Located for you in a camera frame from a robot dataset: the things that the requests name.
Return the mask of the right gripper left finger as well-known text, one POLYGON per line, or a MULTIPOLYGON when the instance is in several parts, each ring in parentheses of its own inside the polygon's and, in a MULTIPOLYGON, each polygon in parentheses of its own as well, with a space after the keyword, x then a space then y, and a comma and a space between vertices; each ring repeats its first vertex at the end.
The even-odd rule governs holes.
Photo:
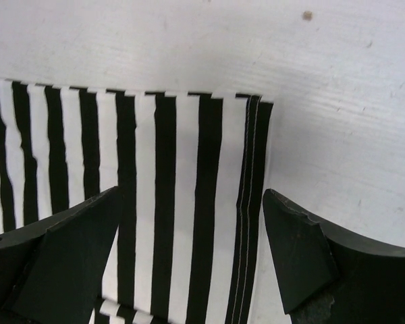
POLYGON ((112 187, 0 234, 0 323, 88 323, 121 216, 112 187))

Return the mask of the black white striped tank top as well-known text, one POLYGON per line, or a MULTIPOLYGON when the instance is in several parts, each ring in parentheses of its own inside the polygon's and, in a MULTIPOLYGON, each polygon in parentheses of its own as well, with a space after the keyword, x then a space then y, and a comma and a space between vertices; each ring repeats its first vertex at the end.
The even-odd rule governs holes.
POLYGON ((273 106, 0 79, 0 234, 118 187, 88 323, 247 323, 273 106))

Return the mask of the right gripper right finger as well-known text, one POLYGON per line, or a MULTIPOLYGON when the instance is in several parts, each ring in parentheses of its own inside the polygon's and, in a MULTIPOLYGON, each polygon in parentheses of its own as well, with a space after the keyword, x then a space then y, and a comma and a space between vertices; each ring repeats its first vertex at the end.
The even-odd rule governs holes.
POLYGON ((405 323, 405 248, 319 217, 268 189, 265 227, 293 323, 405 323))

